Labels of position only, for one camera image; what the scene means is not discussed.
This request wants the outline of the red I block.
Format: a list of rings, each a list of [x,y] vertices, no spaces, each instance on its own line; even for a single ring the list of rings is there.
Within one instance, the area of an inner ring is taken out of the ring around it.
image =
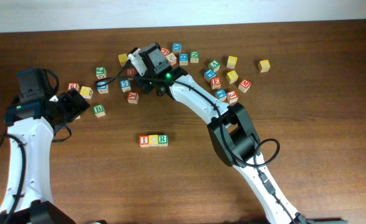
[[[149,136],[143,135],[139,137],[139,146],[140,147],[149,147]]]

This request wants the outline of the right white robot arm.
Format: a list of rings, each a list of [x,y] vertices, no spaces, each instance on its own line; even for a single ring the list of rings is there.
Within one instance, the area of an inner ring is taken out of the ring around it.
[[[190,108],[207,125],[213,148],[220,160],[236,169],[260,201],[269,223],[307,223],[286,199],[264,160],[260,140],[243,105],[216,99],[199,86],[183,68],[172,67],[159,44],[134,48],[128,58],[138,71],[143,90],[157,90]]]

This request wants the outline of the green R block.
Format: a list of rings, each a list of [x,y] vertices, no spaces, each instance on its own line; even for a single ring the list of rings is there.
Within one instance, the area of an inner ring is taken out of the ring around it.
[[[166,147],[169,145],[168,135],[160,134],[158,136],[158,146],[159,147]]]

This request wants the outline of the yellow C block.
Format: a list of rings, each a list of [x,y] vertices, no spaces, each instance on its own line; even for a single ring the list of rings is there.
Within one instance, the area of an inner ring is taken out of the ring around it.
[[[149,146],[156,147],[159,145],[159,136],[157,134],[149,135]]]

